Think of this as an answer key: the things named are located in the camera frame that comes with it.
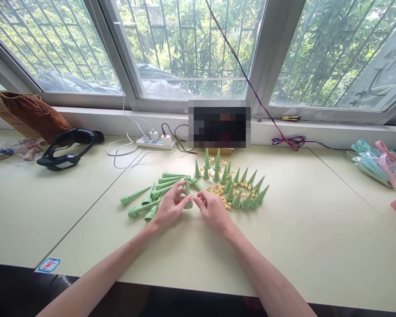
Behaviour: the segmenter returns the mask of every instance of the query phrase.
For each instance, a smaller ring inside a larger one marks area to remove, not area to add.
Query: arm
[[[191,196],[177,196],[185,193],[185,188],[179,189],[185,183],[179,181],[167,192],[155,217],[141,232],[81,276],[38,316],[88,316],[147,244],[180,216],[191,200]]]
[[[201,191],[194,202],[207,225],[232,247],[268,316],[316,317],[293,285],[247,240],[219,196]]]

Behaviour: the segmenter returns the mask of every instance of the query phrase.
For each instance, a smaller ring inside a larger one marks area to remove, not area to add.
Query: hand
[[[194,197],[194,202],[199,207],[205,223],[216,233],[224,235],[235,226],[220,196],[203,190]]]
[[[179,188],[185,184],[186,181],[178,181],[173,185],[164,196],[160,208],[150,223],[154,223],[159,229],[166,230],[180,216],[192,197],[192,195],[178,196],[185,193],[185,187]]]

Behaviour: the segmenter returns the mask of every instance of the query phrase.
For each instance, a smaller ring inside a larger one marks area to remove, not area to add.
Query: forearm
[[[38,316],[88,316],[156,233],[157,228],[149,223],[130,241],[80,277]]]
[[[315,316],[293,285],[247,240],[236,226],[225,232],[267,315]]]

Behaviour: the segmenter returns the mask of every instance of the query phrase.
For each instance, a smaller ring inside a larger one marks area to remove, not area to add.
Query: floor
[[[0,316],[30,317],[77,280],[0,265]],[[396,313],[310,304],[318,317],[396,317]],[[115,283],[91,316],[266,316],[258,299]]]

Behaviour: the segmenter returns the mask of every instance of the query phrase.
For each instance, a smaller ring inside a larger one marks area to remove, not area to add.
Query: red and blue wire
[[[242,71],[243,76],[245,77],[246,82],[248,83],[248,85],[251,87],[256,99],[258,100],[258,103],[262,106],[262,108],[265,110],[265,112],[267,113],[268,117],[271,119],[271,121],[274,123],[275,127],[277,128],[277,130],[279,131],[280,135],[282,136],[282,138],[273,138],[272,140],[272,145],[278,145],[278,144],[282,144],[282,143],[287,143],[290,148],[294,151],[298,151],[305,143],[318,143],[321,146],[324,146],[328,149],[331,150],[338,150],[338,151],[348,151],[349,149],[342,149],[342,148],[333,148],[333,147],[328,147],[327,145],[318,142],[318,141],[307,141],[306,140],[306,136],[294,136],[291,138],[285,138],[282,131],[280,130],[280,128],[277,126],[276,122],[274,121],[273,117],[271,116],[270,112],[268,112],[267,108],[264,107],[263,103],[261,102],[260,97],[258,96],[257,92],[255,91],[254,87],[252,86],[251,82],[248,79],[248,76],[246,75],[241,62],[239,61],[239,57],[236,54],[235,50],[233,49],[232,45],[229,43],[229,40],[227,39],[226,35],[224,34],[222,28],[220,27],[219,22],[217,21],[216,17],[214,16],[213,11],[211,10],[210,4],[208,3],[208,0],[205,0],[205,2],[207,3],[207,7],[208,10],[210,11],[210,14],[214,20],[214,22],[216,23],[219,31],[221,32],[221,35],[224,38],[224,41],[226,42],[227,46],[229,47],[230,51],[233,54],[233,57],[235,58],[235,60],[238,62],[238,65]]]

